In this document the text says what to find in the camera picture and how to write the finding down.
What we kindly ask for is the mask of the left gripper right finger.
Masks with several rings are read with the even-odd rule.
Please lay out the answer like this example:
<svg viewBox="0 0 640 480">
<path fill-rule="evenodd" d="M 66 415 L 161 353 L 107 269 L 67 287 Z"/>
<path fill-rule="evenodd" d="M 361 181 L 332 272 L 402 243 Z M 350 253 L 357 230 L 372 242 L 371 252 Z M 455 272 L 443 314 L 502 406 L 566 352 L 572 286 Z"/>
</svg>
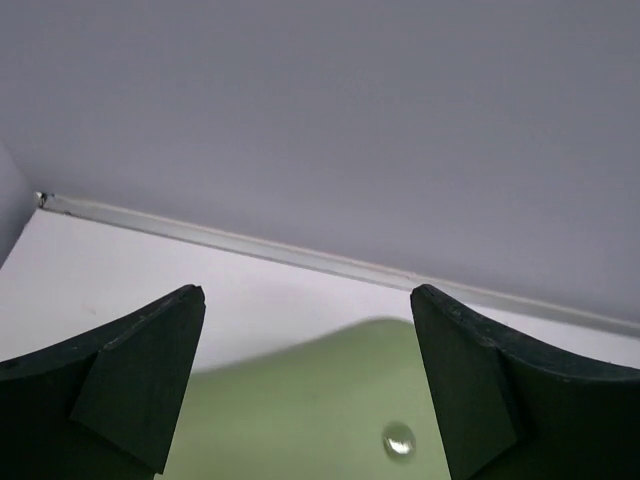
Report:
<svg viewBox="0 0 640 480">
<path fill-rule="evenodd" d="M 637 369 L 552 346 L 432 285 L 410 303 L 452 478 L 638 478 Z"/>
</svg>

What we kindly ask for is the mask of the green hard-shell suitcase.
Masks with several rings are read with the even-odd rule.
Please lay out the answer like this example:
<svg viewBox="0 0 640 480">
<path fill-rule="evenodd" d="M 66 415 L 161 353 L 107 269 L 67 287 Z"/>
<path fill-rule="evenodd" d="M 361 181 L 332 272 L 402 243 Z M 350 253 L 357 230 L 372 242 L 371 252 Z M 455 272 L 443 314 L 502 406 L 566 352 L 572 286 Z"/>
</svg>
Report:
<svg viewBox="0 0 640 480">
<path fill-rule="evenodd" d="M 193 374 L 167 479 L 445 479 L 414 326 L 367 320 Z"/>
</svg>

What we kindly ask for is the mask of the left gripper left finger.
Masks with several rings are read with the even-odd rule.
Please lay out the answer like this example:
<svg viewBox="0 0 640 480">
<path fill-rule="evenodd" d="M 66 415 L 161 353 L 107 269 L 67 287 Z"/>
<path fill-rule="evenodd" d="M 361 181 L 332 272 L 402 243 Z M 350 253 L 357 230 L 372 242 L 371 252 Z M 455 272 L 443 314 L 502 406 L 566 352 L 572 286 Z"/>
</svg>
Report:
<svg viewBox="0 0 640 480">
<path fill-rule="evenodd" d="M 4 479 L 153 479 L 167 464 L 205 295 L 147 306 L 1 364 Z"/>
</svg>

